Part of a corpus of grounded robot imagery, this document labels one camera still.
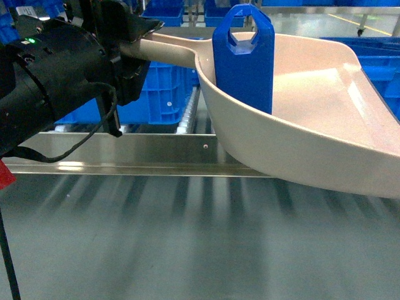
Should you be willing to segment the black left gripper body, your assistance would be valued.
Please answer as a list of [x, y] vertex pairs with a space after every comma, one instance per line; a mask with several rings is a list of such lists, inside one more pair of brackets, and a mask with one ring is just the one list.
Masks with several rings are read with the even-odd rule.
[[77, 82], [72, 83], [64, 93], [67, 112], [70, 113], [96, 98], [101, 117], [98, 126], [118, 138], [122, 133], [112, 60], [137, 59], [121, 50], [124, 44], [130, 43], [123, 39], [123, 21], [128, 6], [124, 1], [80, 1], [79, 7], [83, 19], [81, 27], [101, 45], [101, 59], [92, 62], [88, 54], [81, 59], [85, 64], [83, 75], [74, 75]]

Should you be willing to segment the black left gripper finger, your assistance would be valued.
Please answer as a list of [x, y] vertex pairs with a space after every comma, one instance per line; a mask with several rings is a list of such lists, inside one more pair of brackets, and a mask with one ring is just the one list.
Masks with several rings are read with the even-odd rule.
[[140, 98], [150, 62], [142, 59], [113, 59], [117, 103], [128, 105]]
[[142, 1], [124, 1], [127, 11], [123, 21], [123, 39], [135, 42], [160, 30], [164, 21], [143, 16], [144, 4]]

